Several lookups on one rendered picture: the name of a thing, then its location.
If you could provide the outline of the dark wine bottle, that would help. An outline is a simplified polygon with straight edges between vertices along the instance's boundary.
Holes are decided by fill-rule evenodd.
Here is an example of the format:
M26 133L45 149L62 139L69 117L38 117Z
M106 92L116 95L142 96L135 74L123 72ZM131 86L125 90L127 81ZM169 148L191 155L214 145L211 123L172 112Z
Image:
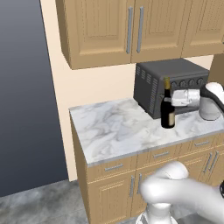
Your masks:
M164 98L160 106L161 126L171 129L175 126L175 108L172 106L170 78L164 77Z

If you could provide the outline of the tan drawer front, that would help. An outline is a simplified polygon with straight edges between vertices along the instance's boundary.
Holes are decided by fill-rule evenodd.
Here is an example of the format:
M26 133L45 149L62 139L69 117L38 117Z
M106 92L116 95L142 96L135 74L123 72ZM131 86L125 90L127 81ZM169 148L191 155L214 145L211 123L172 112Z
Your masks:
M165 160L169 160L175 157L175 152L179 149L179 146L176 145L172 145L169 147L164 147L161 149L156 149L156 150L149 150L147 152L141 153L138 155L137 157L137 163L136 163L136 167L137 168L142 168L145 167L147 165L152 165L155 163L159 163ZM169 151L170 154L162 156L162 157L153 157L153 154L159 154L159 153L163 153L165 151Z
M123 164L123 167L111 171L104 171L105 168ZM123 172L135 170L137 166L137 156L124 157L115 161L98 164L87 168L87 181L93 182L100 179L105 179Z
M216 138L214 139L214 145L224 145L224 133L220 133L216 136Z
M193 153L195 151L201 151L203 149L210 148L213 146L215 138L216 138L216 135L211 135L211 136L200 137L192 141L184 142L180 145L180 148L177 150L177 155L184 156L184 155ZM209 143L201 145L201 146L197 146L197 147L194 145L204 141L209 141Z

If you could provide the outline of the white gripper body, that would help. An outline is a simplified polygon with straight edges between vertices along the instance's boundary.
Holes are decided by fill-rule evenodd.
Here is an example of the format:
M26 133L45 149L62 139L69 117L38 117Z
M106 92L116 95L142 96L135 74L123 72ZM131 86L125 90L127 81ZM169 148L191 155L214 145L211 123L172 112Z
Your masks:
M187 90L175 90L171 97L171 104L174 107L185 107L189 104Z

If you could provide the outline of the tan wall cupboard door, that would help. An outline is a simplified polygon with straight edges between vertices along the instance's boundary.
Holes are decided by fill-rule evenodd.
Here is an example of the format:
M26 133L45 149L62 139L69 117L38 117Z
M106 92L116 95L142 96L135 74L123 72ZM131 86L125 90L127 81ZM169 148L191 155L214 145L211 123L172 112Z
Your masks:
M130 63L128 8L135 0L65 0L68 61L72 69Z
M183 58L224 52L224 0L192 0Z
M131 62L181 57L192 0L136 0ZM141 51L137 53L140 7L144 7Z

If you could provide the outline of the dark grey toaster oven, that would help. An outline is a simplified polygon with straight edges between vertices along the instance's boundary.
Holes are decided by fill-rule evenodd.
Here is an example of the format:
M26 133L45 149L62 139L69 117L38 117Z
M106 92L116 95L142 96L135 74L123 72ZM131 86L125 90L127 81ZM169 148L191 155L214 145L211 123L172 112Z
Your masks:
M170 83L177 82L177 87L171 92L180 89L199 89L207 83L209 71L202 66L198 66L186 59L167 59L160 61L150 61L136 63L136 75L133 98L153 119L160 117L160 105L165 94L164 77L170 78ZM197 80L202 78L204 83L197 84ZM194 79L193 86L188 85L188 81ZM179 83L186 82L185 87Z

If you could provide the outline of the tan tall cabinet panel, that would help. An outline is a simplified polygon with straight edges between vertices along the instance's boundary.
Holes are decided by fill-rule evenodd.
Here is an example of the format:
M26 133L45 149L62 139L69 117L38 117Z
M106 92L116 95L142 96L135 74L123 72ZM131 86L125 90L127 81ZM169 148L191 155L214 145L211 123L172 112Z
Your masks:
M208 81L218 82L224 86L224 53L213 56Z

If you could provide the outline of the tan base cupboard door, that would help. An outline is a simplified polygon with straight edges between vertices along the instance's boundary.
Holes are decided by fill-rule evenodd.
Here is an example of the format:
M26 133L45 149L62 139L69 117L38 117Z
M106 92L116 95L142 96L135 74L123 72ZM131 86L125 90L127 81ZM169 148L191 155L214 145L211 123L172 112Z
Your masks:
M130 216L131 217L136 217L138 216L141 212L144 211L146 208L146 203L141 196L141 194L137 194L137 187L138 187L138 177L139 173L142 173L142 181L141 183L148 178L150 175L154 174L159 168L163 167L166 165L167 162L162 162L154 165L149 165L144 168L138 168L136 170L135 174L135 184L134 184L134 191L133 191L133 197L132 198L132 204L131 204L131 210L130 210Z
M224 146L217 147L215 151L219 152L219 156L208 178L210 186L219 186L224 180Z
M88 185L89 224L116 224L130 217L131 175L128 171Z
M199 182L206 183L207 178L209 175L209 171L207 171L205 174L203 173L203 170L205 169L209 153L213 153L212 160L214 158L214 149L207 149L207 150L201 150L196 151L194 153L182 156L178 158L178 161L181 162L186 169L189 172L189 178L198 180Z

